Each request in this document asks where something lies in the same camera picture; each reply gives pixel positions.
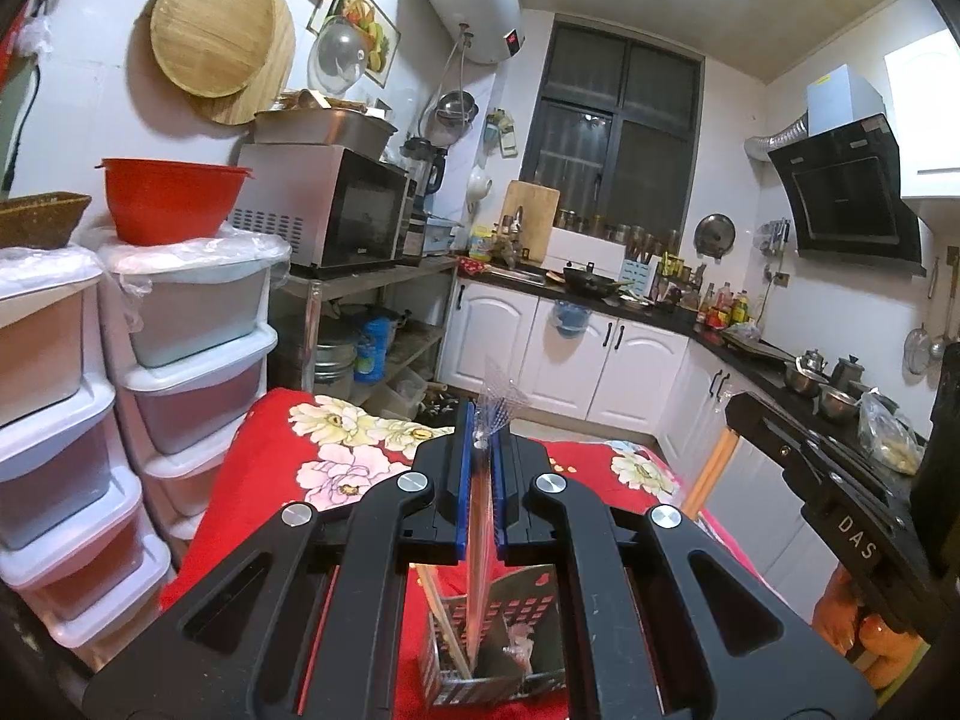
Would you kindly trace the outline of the right hand orange glove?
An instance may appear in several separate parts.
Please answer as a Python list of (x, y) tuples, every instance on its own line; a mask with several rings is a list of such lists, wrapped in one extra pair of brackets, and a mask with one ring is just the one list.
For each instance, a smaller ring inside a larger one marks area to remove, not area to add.
[(815, 603), (812, 628), (839, 655), (864, 650), (867, 665), (859, 671), (876, 691), (889, 688), (908, 674), (928, 650), (918, 635), (895, 632), (880, 614), (867, 610), (851, 574), (841, 564), (835, 567)]

